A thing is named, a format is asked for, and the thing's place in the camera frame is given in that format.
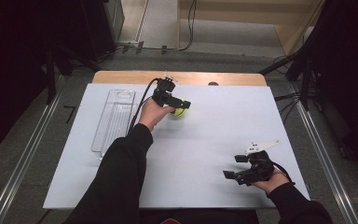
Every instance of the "metal rail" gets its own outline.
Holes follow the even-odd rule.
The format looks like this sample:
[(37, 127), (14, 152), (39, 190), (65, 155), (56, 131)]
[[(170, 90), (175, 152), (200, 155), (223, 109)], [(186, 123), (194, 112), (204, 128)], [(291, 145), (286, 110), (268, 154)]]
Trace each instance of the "metal rail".
[[(298, 91), (298, 88), (291, 82), (289, 82), (289, 89), (291, 92)], [(313, 144), (313, 147), (315, 149), (316, 155), (319, 158), (322, 168), (324, 169), (327, 181), (329, 182), (330, 188), (334, 193), (342, 216), (344, 217), (346, 223), (358, 223), (358, 216), (354, 211), (351, 199), (348, 196), (341, 180), (339, 179), (336, 168), (330, 160), (327, 150), (324, 147), (322, 138), (319, 135), (315, 124), (313, 123), (310, 112), (306, 111), (302, 104), (297, 104), (297, 109), (304, 122), (307, 132), (310, 135), (310, 140)]]
[(58, 80), (58, 91), (50, 105), (46, 105), (45, 110), (43, 111), (40, 120), (37, 122), (34, 132), (31, 135), (30, 140), (28, 141), (27, 146), (25, 147), (19, 162), (17, 163), (16, 168), (14, 169), (10, 179), (7, 181), (1, 195), (0, 195), (0, 223), (3, 222), (7, 210), (10, 207), (11, 203), (14, 200), (14, 197), (21, 185), (25, 173), (32, 161), (32, 158), (39, 146), (39, 142), (45, 133), (46, 128), (50, 122), (50, 119), (56, 109), (57, 103), (60, 101), (62, 94), (63, 85), (66, 82), (66, 78), (60, 76)]

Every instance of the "black cable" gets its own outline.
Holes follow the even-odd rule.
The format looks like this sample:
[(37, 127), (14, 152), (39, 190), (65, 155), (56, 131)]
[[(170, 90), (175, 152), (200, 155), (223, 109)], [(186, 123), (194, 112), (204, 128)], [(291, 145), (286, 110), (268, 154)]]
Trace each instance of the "black cable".
[(284, 111), (285, 109), (287, 109), (296, 99), (298, 99), (298, 97), (292, 99), (292, 101), (290, 102), (290, 104), (286, 105), (283, 109), (281, 109), (281, 110), (279, 111), (280, 115), (281, 115), (281, 114), (283, 113), (283, 111)]
[(300, 96), (300, 91), (296, 91), (296, 92), (293, 92), (293, 93), (290, 93), (290, 94), (287, 94), (287, 95), (283, 95), (283, 96), (276, 96), (274, 97), (274, 100), (275, 102), (278, 102), (278, 101), (281, 101), (281, 100), (284, 100), (284, 99), (287, 99), (287, 98), (291, 98), (293, 96)]
[[(113, 54), (115, 54), (115, 53), (117, 53), (117, 52), (119, 52), (119, 51), (122, 51), (124, 48), (119, 48), (119, 49), (116, 49), (115, 51), (113, 51), (113, 52), (110, 52), (110, 53), (107, 53), (107, 54), (105, 54), (105, 55), (103, 55), (103, 56), (100, 56), (99, 57), (99, 60), (100, 61), (98, 61), (96, 64), (98, 65), (98, 64), (100, 64), (100, 63), (103, 63), (104, 61), (106, 61), (106, 59), (108, 59), (111, 55), (113, 55)], [(74, 64), (73, 65), (73, 67), (74, 68), (79, 68), (79, 67), (86, 67), (86, 65), (84, 65), (84, 64)]]
[(285, 117), (284, 120), (283, 120), (283, 125), (284, 125), (284, 123), (286, 122), (287, 118), (289, 117), (290, 112), (292, 112), (293, 108), (295, 108), (295, 105), (300, 101), (300, 99), (297, 98), (297, 99), (295, 99), (294, 101), (295, 101), (295, 102), (293, 103), (292, 107), (290, 108), (289, 112), (287, 112), (286, 117)]
[(142, 103), (141, 105), (143, 105), (148, 99), (152, 98), (151, 96), (147, 97)]
[[(274, 59), (274, 61), (272, 62), (272, 64), (275, 64), (275, 62), (276, 62), (278, 59), (280, 59), (280, 58), (287, 59), (287, 58), (286, 58), (286, 55), (282, 55), (282, 56), (276, 57), (276, 58)], [(285, 72), (281, 72), (280, 70), (278, 70), (278, 68), (275, 69), (275, 71), (281, 73), (282, 75), (286, 75)]]
[(272, 164), (274, 164), (276, 167), (278, 167), (278, 169), (280, 169), (280, 170), (286, 175), (287, 179), (288, 179), (291, 183), (295, 184), (295, 183), (292, 181), (292, 178), (290, 178), (289, 173), (287, 173), (287, 171), (286, 171), (282, 166), (280, 166), (280, 164), (278, 164), (278, 163), (276, 163), (276, 162), (274, 162), (274, 161), (272, 162)]
[[(190, 26), (190, 14), (191, 14), (191, 9), (193, 7), (194, 7), (193, 19), (192, 19), (191, 26)], [(190, 10), (188, 11), (188, 16), (187, 16), (188, 30), (190, 31), (190, 40), (188, 41), (188, 44), (185, 48), (179, 49), (179, 50), (186, 50), (186, 49), (190, 48), (190, 46), (193, 44), (194, 18), (196, 18), (196, 10), (197, 10), (197, 0), (194, 0), (193, 3), (191, 4)]]
[(46, 218), (46, 216), (52, 211), (52, 209), (49, 209), (48, 211), (43, 214), (43, 216), (39, 219), (39, 221), (36, 222), (36, 224), (40, 224), (43, 222), (43, 220)]
[(136, 118), (138, 117), (138, 114), (139, 114), (139, 111), (141, 110), (142, 105), (145, 103), (145, 97), (146, 97), (146, 95), (147, 95), (147, 92), (148, 92), (149, 89), (150, 89), (150, 86), (151, 86), (151, 85), (153, 84), (153, 82), (155, 82), (155, 81), (159, 81), (159, 78), (157, 78), (157, 77), (153, 78), (153, 80), (151, 80), (150, 83), (147, 85), (146, 90), (145, 90), (145, 93), (144, 93), (144, 96), (142, 96), (141, 103), (138, 105), (138, 108), (136, 109), (136, 113), (135, 113), (135, 115), (134, 115), (133, 118), (132, 118), (132, 121), (131, 121), (131, 124), (130, 124), (130, 127), (129, 127), (129, 132), (132, 130), (133, 125), (135, 124)]
[[(173, 50), (173, 51), (183, 51), (183, 50), (188, 49), (193, 44), (194, 20), (196, 18), (196, 9), (197, 9), (197, 0), (193, 0), (193, 2), (191, 4), (191, 7), (190, 7), (190, 10), (188, 11), (188, 16), (187, 16), (188, 29), (190, 31), (190, 39), (189, 39), (186, 47), (184, 47), (182, 49), (156, 49), (156, 48), (144, 48), (144, 47), (139, 48), (139, 47), (132, 47), (132, 46), (121, 46), (121, 47), (128, 48), (128, 49)], [(193, 10), (193, 16), (191, 18), (192, 22), (190, 24), (191, 10)]]

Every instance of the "wooden table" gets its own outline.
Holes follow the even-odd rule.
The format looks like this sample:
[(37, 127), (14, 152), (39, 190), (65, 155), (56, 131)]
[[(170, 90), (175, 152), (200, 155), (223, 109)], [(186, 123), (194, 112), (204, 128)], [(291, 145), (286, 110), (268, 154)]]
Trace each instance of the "wooden table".
[(95, 74), (92, 83), (148, 84), (153, 78), (165, 74), (177, 79), (176, 85), (208, 85), (216, 82), (221, 86), (267, 86), (260, 74), (165, 71), (100, 71)]

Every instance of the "cable on floor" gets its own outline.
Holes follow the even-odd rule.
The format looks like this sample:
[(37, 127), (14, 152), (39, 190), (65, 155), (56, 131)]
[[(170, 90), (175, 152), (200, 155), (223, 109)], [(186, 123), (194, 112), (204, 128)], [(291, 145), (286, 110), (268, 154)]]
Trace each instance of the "cable on floor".
[[(122, 51), (124, 48), (120, 47), (120, 48), (117, 48), (115, 51), (113, 52), (109, 52), (103, 56), (100, 56), (99, 59), (98, 59), (98, 62), (96, 63), (97, 65), (103, 63), (104, 61), (106, 61), (106, 59), (108, 59), (110, 56), (114, 55), (115, 53), (117, 52), (120, 52)], [(86, 65), (82, 64), (82, 63), (77, 63), (77, 61), (71, 61), (71, 63), (75, 63), (73, 64), (73, 67), (74, 68), (79, 68), (79, 67), (86, 67)]]
[[(315, 92), (309, 92), (307, 95), (307, 98), (314, 100), (316, 98), (316, 94)], [(276, 96), (274, 97), (275, 102), (281, 101), (281, 100), (286, 100), (286, 99), (291, 99), (290, 103), (286, 106), (284, 106), (280, 111), (280, 115), (283, 114), (283, 111), (285, 111), (287, 108), (290, 107), (289, 111), (286, 113), (284, 119), (283, 119), (283, 125), (285, 124), (287, 118), (289, 117), (289, 114), (292, 112), (293, 108), (298, 104), (298, 102), (301, 101), (301, 92), (300, 91), (296, 91), (287, 95), (283, 95), (283, 96)]]
[(165, 51), (168, 51), (168, 50), (172, 50), (172, 51), (187, 50), (193, 44), (194, 20), (196, 18), (196, 10), (197, 10), (197, 0), (193, 0), (193, 2), (191, 3), (190, 10), (188, 11), (188, 15), (187, 15), (187, 24), (188, 24), (188, 29), (190, 31), (190, 39), (189, 39), (189, 41), (187, 43), (187, 46), (185, 46), (182, 49), (157, 49), (157, 48), (144, 48), (144, 47), (139, 48), (139, 47), (122, 46), (122, 45), (121, 45), (121, 47), (123, 47), (123, 49), (149, 49), (149, 50), (165, 50)]
[[(282, 56), (276, 57), (276, 58), (274, 59), (274, 61), (272, 62), (272, 64), (275, 64), (276, 61), (277, 61), (278, 59), (280, 59), (280, 58), (286, 59), (286, 55), (282, 55)], [(278, 73), (280, 73), (280, 74), (282, 74), (282, 75), (286, 75), (286, 72), (282, 72), (282, 71), (280, 71), (278, 68), (275, 69), (275, 71), (277, 71)]]
[(43, 214), (43, 216), (36, 222), (36, 224), (41, 224), (43, 220), (45, 220), (46, 216), (52, 211), (52, 209), (48, 209), (48, 211)]

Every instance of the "person's right hand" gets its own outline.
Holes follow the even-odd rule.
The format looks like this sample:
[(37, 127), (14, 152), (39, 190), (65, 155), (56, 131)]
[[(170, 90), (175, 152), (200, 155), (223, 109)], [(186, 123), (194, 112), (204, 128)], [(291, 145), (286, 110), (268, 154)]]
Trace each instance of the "person's right hand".
[(277, 187), (288, 182), (289, 179), (286, 175), (282, 171), (275, 168), (269, 181), (257, 181), (252, 183), (252, 185), (264, 190), (267, 194), (270, 194)]

